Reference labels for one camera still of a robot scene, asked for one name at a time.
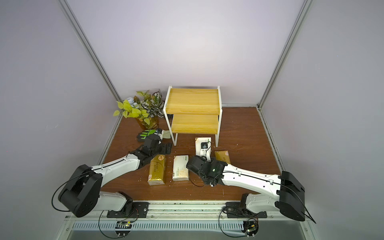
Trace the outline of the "gold tissue pack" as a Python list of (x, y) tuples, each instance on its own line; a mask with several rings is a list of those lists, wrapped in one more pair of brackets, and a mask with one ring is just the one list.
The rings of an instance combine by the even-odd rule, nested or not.
[(215, 158), (218, 161), (225, 162), (227, 164), (231, 164), (230, 156), (229, 156), (229, 151), (215, 151)]
[(150, 186), (165, 184), (166, 163), (165, 155), (157, 155), (151, 160), (148, 177), (148, 184)]

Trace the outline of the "white tissue pack green edge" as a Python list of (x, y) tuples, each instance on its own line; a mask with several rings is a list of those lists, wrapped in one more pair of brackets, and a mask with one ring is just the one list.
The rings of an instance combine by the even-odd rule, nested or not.
[(173, 163), (173, 181), (188, 181), (189, 170), (187, 169), (187, 163), (189, 161), (188, 155), (175, 156)]

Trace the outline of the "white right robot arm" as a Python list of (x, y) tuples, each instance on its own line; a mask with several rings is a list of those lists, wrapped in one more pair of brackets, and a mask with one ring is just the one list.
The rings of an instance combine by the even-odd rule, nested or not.
[(265, 206), (278, 209), (292, 220), (303, 222), (306, 218), (305, 187), (287, 171), (270, 175), (243, 170), (226, 162), (194, 156), (186, 165), (204, 184), (234, 186), (262, 194)]

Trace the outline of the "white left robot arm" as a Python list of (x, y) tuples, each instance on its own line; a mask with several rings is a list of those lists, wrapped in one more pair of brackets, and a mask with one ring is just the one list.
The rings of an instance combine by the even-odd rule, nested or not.
[(63, 184), (59, 202), (77, 218), (92, 211), (108, 211), (113, 217), (128, 217), (134, 211), (133, 199), (123, 192), (108, 193), (101, 188), (110, 181), (148, 165), (158, 155), (169, 155), (172, 143), (164, 143), (163, 136), (149, 135), (144, 144), (125, 156), (106, 164), (76, 168)]

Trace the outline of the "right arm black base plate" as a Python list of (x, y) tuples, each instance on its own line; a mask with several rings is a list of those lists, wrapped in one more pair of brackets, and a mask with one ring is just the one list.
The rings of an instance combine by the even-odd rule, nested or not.
[(245, 207), (241, 207), (240, 202), (226, 202), (223, 212), (228, 218), (266, 219), (268, 217), (267, 212), (253, 213)]

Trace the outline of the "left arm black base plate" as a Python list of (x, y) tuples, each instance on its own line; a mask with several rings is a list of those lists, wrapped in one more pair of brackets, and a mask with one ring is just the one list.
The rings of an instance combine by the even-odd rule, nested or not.
[(107, 218), (146, 218), (149, 202), (127, 202), (120, 211), (108, 211)]

